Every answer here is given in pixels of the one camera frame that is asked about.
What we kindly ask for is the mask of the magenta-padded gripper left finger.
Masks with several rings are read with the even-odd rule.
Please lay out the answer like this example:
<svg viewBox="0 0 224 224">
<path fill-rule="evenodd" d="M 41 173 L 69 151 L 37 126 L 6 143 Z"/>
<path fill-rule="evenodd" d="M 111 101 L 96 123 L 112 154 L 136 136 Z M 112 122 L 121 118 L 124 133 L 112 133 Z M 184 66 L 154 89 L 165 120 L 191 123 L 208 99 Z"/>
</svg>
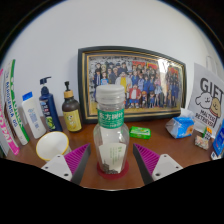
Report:
<svg viewBox="0 0 224 224">
<path fill-rule="evenodd" d="M 56 155 L 42 169 L 79 185 L 90 154 L 90 144 L 85 144 L 66 155 Z"/>
</svg>

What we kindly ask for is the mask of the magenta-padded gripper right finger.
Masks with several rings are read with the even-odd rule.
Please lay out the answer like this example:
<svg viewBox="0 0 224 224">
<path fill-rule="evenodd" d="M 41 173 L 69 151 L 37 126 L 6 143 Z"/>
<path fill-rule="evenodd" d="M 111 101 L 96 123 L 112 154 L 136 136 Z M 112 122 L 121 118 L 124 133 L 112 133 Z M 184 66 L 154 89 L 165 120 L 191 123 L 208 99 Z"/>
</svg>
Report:
<svg viewBox="0 0 224 224">
<path fill-rule="evenodd" d="M 133 145 L 133 154 L 145 185 L 182 169 L 168 154 L 159 155 L 139 144 Z"/>
</svg>

